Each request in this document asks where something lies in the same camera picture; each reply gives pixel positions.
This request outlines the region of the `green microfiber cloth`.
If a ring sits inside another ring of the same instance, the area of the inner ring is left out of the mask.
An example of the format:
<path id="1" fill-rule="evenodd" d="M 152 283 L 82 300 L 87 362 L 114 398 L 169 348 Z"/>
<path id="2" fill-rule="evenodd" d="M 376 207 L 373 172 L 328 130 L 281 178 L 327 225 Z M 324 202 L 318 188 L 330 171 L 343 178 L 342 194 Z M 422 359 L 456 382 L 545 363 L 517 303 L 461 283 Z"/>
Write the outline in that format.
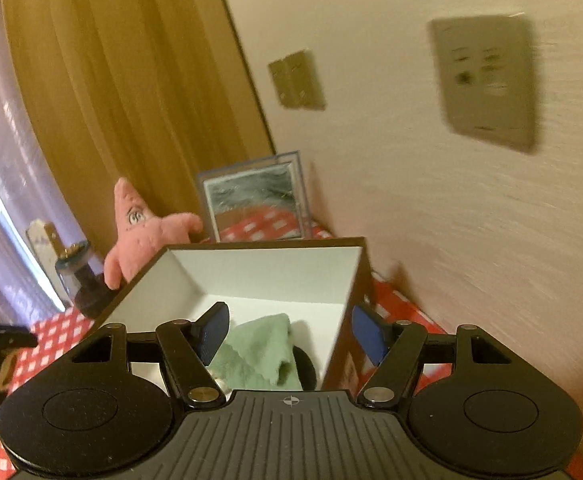
<path id="1" fill-rule="evenodd" d="M 290 318 L 278 313 L 231 327 L 207 370 L 226 391 L 301 391 Z"/>

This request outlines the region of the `black round soft pad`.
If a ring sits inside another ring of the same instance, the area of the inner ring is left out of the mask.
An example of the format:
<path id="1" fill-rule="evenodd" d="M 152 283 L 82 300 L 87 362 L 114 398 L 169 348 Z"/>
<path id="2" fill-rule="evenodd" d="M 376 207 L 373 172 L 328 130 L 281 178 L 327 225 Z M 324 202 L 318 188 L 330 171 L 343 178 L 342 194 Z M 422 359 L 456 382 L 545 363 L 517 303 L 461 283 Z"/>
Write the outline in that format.
<path id="1" fill-rule="evenodd" d="M 314 391 L 317 385 L 317 375 L 310 356 L 301 348 L 293 346 L 293 358 L 302 390 Z"/>

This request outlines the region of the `red white checkered tablecloth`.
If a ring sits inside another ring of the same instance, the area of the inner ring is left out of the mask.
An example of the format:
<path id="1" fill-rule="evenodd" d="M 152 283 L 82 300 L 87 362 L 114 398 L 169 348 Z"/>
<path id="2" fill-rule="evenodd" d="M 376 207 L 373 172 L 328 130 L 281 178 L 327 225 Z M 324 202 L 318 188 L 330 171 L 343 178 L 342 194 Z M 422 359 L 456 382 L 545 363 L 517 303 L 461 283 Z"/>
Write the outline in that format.
<path id="1" fill-rule="evenodd" d="M 274 240 L 254 236 L 232 243 L 244 242 Z M 318 385 L 314 391 L 222 391 L 226 402 L 218 408 L 187 408 L 162 379 L 156 337 L 162 324 L 151 332 L 94 324 L 83 341 L 1 405 L 0 441 L 15 477 L 575 476 L 583 417 L 552 379 L 478 326 L 441 334 L 423 321 L 380 314 L 375 296 L 362 306 L 388 323 L 409 320 L 427 330 L 421 375 L 398 406 L 357 403 L 375 372 L 365 354 L 357 392 Z M 230 315 L 229 330 L 233 326 Z"/>

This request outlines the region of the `brown open storage box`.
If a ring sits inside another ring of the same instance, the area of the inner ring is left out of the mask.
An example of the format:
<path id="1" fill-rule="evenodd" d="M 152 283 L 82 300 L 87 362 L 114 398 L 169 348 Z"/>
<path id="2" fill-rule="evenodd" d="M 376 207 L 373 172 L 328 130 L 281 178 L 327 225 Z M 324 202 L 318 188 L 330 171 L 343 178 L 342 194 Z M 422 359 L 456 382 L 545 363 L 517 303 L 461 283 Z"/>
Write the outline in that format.
<path id="1" fill-rule="evenodd" d="M 319 388 L 357 392 L 365 353 L 351 314 L 374 296 L 362 237 L 176 245 L 162 248 L 94 324 L 151 332 L 177 318 L 195 320 L 217 301 L 235 325 L 285 313 Z"/>

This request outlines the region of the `white wooden chair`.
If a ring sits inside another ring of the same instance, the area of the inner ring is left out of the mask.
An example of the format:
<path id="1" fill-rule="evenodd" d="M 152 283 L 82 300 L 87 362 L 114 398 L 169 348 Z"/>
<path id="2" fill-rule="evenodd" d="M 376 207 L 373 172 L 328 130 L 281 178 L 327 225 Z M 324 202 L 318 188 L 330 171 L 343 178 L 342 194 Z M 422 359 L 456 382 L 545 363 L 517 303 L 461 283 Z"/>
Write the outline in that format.
<path id="1" fill-rule="evenodd" d="M 26 235 L 37 262 L 50 280 L 58 298 L 63 304 L 69 304 L 67 292 L 55 269 L 55 263 L 65 249 L 56 227 L 49 221 L 32 220 L 26 229 Z"/>

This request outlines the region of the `black glass jar grinder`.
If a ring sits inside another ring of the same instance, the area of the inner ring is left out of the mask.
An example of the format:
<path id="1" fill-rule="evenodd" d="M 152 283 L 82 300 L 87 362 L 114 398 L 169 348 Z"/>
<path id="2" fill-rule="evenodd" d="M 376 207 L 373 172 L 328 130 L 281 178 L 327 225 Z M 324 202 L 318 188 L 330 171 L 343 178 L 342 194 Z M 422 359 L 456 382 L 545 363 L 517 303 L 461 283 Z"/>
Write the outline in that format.
<path id="1" fill-rule="evenodd" d="M 96 320 L 113 301 L 116 292 L 96 274 L 90 261 L 93 249 L 88 240 L 71 244 L 60 254 L 55 270 L 71 304 L 86 318 Z"/>

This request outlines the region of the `pink starfish plush toy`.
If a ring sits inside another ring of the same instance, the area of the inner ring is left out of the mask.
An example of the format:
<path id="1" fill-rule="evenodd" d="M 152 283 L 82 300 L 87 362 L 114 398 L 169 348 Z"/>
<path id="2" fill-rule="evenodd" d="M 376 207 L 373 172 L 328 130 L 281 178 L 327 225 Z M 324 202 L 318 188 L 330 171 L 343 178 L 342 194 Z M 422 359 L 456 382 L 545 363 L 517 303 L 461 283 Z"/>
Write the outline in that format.
<path id="1" fill-rule="evenodd" d="M 192 212 L 158 217 L 132 183 L 121 177 L 114 187 L 117 240 L 104 260 L 104 282 L 111 290 L 129 283 L 162 247 L 188 244 L 203 231 L 203 220 Z"/>

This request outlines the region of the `orange brown curtain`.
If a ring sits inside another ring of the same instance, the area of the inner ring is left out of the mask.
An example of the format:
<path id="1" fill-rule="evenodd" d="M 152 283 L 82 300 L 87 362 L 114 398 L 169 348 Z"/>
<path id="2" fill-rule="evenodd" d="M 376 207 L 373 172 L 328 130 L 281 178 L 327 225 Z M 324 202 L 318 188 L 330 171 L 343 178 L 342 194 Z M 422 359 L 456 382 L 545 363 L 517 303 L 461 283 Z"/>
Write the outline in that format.
<path id="1" fill-rule="evenodd" d="M 157 214 L 197 211 L 202 171 L 273 151 L 224 0 L 2 0 L 32 128 L 98 252 L 127 178 Z"/>

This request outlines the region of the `framed picture against wall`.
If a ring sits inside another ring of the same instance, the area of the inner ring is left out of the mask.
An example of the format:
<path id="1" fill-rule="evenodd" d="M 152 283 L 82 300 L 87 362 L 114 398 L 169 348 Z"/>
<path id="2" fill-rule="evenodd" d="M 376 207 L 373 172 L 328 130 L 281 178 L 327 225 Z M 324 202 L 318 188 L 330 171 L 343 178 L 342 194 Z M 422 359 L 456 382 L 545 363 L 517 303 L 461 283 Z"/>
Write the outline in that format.
<path id="1" fill-rule="evenodd" d="M 226 242 L 230 231 L 240 223 L 253 226 L 259 219 L 290 222 L 290 234 L 274 234 L 275 240 L 312 236 L 311 212 L 297 151 L 203 171 L 196 183 L 206 230 L 215 242 Z"/>

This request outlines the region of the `double wall power socket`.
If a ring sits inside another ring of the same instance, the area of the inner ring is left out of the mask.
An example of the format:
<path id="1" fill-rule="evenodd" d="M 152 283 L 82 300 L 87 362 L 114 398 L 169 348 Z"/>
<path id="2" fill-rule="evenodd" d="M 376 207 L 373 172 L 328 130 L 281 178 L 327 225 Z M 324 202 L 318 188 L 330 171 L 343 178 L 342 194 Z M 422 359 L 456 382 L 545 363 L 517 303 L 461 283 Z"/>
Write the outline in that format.
<path id="1" fill-rule="evenodd" d="M 271 62 L 268 71 L 278 103 L 289 110 L 324 110 L 326 101 L 313 53 L 300 50 Z"/>

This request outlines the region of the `single wall outlet plate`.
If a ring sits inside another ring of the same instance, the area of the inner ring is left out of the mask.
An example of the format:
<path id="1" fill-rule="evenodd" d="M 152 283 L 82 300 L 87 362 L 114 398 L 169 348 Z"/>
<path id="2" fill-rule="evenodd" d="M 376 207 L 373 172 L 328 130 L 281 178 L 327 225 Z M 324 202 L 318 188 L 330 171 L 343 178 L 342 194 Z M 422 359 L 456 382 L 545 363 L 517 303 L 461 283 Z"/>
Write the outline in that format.
<path id="1" fill-rule="evenodd" d="M 444 115 L 463 136 L 530 153 L 537 144 L 531 23 L 523 12 L 429 23 Z"/>

